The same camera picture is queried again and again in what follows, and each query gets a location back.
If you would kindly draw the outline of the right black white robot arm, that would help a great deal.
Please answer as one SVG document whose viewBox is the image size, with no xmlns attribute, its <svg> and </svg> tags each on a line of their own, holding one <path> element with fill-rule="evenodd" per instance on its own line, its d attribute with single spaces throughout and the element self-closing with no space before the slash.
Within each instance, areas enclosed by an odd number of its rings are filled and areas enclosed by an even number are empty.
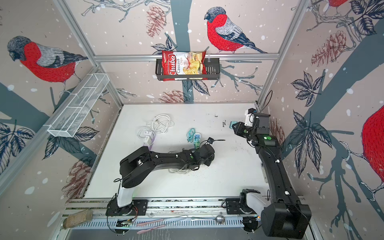
<svg viewBox="0 0 384 240">
<path fill-rule="evenodd" d="M 270 198 L 265 201 L 257 190 L 240 193 L 242 211 L 254 211 L 261 219 L 266 236 L 300 240 L 309 226 L 312 212 L 294 191 L 282 160 L 278 139 L 270 134 L 270 116 L 248 109 L 245 122 L 232 124 L 235 135 L 245 138 L 256 150 L 268 180 Z"/>
</svg>

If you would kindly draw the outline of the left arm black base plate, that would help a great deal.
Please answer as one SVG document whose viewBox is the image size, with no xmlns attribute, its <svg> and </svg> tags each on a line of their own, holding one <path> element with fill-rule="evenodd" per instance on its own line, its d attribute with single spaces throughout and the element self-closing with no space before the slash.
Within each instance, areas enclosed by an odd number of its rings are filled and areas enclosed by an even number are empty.
<svg viewBox="0 0 384 240">
<path fill-rule="evenodd" d="M 148 207 L 148 200 L 133 200 L 125 207 L 119 207 L 117 199 L 113 198 L 107 205 L 106 216 L 145 216 Z"/>
</svg>

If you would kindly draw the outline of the metal spoon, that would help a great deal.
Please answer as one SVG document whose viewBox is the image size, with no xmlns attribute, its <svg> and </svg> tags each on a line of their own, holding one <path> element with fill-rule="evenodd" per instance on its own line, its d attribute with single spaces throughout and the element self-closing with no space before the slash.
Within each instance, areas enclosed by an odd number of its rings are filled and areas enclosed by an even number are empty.
<svg viewBox="0 0 384 240">
<path fill-rule="evenodd" d="M 217 215 L 214 218 L 191 217 L 191 221 L 199 221 L 199 220 L 210 220 L 210 221 L 216 222 L 219 225 L 222 225 L 225 222 L 225 217 L 223 215 Z"/>
</svg>

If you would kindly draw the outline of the black wall basket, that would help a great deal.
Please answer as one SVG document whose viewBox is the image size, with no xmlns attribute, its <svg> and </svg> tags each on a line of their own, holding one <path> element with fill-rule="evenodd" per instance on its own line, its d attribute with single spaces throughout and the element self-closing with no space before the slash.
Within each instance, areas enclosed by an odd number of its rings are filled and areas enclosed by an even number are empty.
<svg viewBox="0 0 384 240">
<path fill-rule="evenodd" d="M 219 58 L 208 58 L 205 59 L 204 65 L 206 67 L 205 75 L 164 75 L 164 68 L 162 66 L 162 60 L 157 59 L 155 74 L 159 81 L 165 81 L 171 79 L 175 81 L 181 80 L 218 80 L 220 78 L 220 59 Z"/>
</svg>

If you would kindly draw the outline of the purple power strip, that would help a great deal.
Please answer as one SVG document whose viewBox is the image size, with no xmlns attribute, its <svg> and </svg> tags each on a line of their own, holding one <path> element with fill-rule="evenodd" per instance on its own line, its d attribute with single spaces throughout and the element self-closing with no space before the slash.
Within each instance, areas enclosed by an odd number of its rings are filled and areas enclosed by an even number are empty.
<svg viewBox="0 0 384 240">
<path fill-rule="evenodd" d="M 155 134 L 152 132 L 145 133 L 145 137 L 143 138 L 143 146 L 146 146 L 149 148 L 149 150 L 152 149 L 152 146 L 155 142 Z"/>
</svg>

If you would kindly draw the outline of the red Chuba cassava chips bag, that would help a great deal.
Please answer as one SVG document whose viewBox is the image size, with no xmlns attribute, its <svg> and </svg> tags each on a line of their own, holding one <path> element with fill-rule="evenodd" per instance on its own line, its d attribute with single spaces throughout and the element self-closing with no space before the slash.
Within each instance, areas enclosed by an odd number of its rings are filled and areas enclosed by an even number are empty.
<svg viewBox="0 0 384 240">
<path fill-rule="evenodd" d="M 162 51 L 163 76 L 171 76 L 163 81 L 184 80 L 175 78 L 180 75 L 205 75 L 204 65 L 206 51 L 204 52 L 174 52 Z"/>
</svg>

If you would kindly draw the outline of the white blue power strip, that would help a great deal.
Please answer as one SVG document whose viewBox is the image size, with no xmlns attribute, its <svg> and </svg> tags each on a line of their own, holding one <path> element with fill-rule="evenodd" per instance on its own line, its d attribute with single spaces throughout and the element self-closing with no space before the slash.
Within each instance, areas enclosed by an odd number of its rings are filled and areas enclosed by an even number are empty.
<svg viewBox="0 0 384 240">
<path fill-rule="evenodd" d="M 194 138 L 193 138 L 193 144 L 195 149 L 198 149 L 201 144 L 201 134 L 200 133 L 194 133 Z"/>
</svg>

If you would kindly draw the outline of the small white plug adapter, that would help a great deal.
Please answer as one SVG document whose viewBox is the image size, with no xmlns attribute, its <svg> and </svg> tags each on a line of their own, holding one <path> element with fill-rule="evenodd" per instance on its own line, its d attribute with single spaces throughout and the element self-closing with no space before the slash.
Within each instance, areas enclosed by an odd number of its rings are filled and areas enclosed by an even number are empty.
<svg viewBox="0 0 384 240">
<path fill-rule="evenodd" d="M 139 127 L 137 136 L 142 139 L 144 146 L 151 146 L 155 141 L 155 133 L 149 127 Z"/>
</svg>

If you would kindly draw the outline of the pink chopsticks pair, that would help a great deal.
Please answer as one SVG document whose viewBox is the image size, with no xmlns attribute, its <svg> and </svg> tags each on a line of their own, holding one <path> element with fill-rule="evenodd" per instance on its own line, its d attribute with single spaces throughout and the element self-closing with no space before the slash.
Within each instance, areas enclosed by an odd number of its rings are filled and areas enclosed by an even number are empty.
<svg viewBox="0 0 384 240">
<path fill-rule="evenodd" d="M 168 225 L 174 225 L 177 222 L 185 220 L 187 217 L 188 217 L 187 215 L 184 215 L 179 217 L 165 218 L 165 219 L 159 219 L 155 221 L 149 221 L 149 222 L 143 222 L 143 223 L 137 224 L 137 227 L 149 227 L 147 229 L 139 230 L 137 234 L 140 235 L 153 230 L 164 228 Z"/>
</svg>

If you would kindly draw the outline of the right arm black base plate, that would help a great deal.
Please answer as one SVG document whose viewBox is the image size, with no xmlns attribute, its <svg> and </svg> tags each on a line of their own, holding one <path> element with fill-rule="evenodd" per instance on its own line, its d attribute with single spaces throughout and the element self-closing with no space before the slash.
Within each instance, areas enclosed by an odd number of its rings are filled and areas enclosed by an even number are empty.
<svg viewBox="0 0 384 240">
<path fill-rule="evenodd" d="M 225 200 L 225 209 L 228 215 L 248 215 L 249 211 L 244 200 L 240 198 L 227 198 Z"/>
</svg>

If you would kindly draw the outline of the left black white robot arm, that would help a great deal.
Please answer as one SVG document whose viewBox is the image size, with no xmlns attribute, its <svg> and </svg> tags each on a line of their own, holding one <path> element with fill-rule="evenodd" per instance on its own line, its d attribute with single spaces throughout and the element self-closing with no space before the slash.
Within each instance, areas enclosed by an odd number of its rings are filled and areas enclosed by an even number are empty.
<svg viewBox="0 0 384 240">
<path fill-rule="evenodd" d="M 106 216 L 144 215 L 146 210 L 133 201 L 135 188 L 153 171 L 197 171 L 201 165 L 210 166 L 215 158 L 215 141 L 208 138 L 198 148 L 183 149 L 178 153 L 157 153 L 142 146 L 122 159 L 121 177 L 114 180 L 119 183 L 119 190 L 109 201 Z"/>
</svg>

